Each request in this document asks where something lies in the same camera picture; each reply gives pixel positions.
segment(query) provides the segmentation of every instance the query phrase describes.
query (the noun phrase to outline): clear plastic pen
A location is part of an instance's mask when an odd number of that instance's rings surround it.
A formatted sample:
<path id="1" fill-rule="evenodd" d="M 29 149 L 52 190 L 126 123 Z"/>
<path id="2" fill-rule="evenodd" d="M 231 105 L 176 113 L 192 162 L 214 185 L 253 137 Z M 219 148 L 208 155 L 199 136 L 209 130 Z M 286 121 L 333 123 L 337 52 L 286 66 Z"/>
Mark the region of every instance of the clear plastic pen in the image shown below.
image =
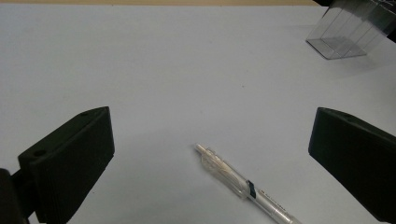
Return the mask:
<path id="1" fill-rule="evenodd" d="M 240 175 L 230 164 L 216 155 L 213 150 L 198 144 L 195 149 L 201 153 L 202 165 L 206 170 L 239 197 L 243 199 L 249 198 L 279 224 L 302 224 L 297 218 L 287 213 L 282 206 L 276 203 L 263 190 L 257 189 L 252 182 Z"/>

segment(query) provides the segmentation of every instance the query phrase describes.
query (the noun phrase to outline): pen tip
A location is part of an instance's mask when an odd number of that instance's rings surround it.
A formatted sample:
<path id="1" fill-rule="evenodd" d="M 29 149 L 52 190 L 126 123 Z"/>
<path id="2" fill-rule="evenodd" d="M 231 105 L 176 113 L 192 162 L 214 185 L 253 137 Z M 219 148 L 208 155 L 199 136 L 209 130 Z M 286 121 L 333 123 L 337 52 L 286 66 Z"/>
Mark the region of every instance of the pen tip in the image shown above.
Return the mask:
<path id="1" fill-rule="evenodd" d="M 195 144 L 195 149 L 199 151 L 201 154 L 206 152 L 206 148 L 202 147 L 199 144 Z"/>

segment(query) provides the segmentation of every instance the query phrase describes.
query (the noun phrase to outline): transparent container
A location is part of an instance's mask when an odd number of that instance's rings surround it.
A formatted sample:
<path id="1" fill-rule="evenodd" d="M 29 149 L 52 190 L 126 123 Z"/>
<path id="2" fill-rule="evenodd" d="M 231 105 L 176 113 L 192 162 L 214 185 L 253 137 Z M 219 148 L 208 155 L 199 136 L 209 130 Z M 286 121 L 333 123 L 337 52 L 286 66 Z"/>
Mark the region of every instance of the transparent container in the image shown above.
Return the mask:
<path id="1" fill-rule="evenodd" d="M 326 59 L 366 55 L 396 27 L 396 2 L 334 0 L 306 39 Z"/>

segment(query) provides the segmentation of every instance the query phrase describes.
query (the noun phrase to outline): pen label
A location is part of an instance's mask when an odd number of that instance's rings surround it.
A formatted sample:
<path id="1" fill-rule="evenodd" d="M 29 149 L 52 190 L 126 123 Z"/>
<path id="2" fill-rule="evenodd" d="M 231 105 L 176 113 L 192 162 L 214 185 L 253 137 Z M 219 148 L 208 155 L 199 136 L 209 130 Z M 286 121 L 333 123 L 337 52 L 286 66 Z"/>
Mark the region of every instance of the pen label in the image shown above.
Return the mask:
<path id="1" fill-rule="evenodd" d="M 274 199 L 272 199 L 268 194 L 266 194 L 262 189 L 260 190 L 260 194 L 267 198 L 271 203 L 275 204 L 277 207 L 279 207 L 283 212 L 286 213 L 286 209 L 284 209 L 279 203 L 277 203 Z"/>

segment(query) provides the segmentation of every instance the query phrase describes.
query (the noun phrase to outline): white table surface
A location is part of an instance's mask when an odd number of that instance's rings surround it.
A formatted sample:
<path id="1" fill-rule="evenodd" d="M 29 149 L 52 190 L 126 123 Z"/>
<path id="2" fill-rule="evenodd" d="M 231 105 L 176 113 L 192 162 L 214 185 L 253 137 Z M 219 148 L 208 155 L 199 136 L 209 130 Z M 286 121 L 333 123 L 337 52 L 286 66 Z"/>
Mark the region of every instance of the white table surface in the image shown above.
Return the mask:
<path id="1" fill-rule="evenodd" d="M 305 224 L 378 223 L 308 143 L 319 106 L 396 134 L 396 45 L 326 61 L 304 42 L 324 11 L 2 4 L 0 166 L 15 173 L 26 148 L 109 105 L 115 157 L 69 223 L 275 223 L 194 143 Z"/>

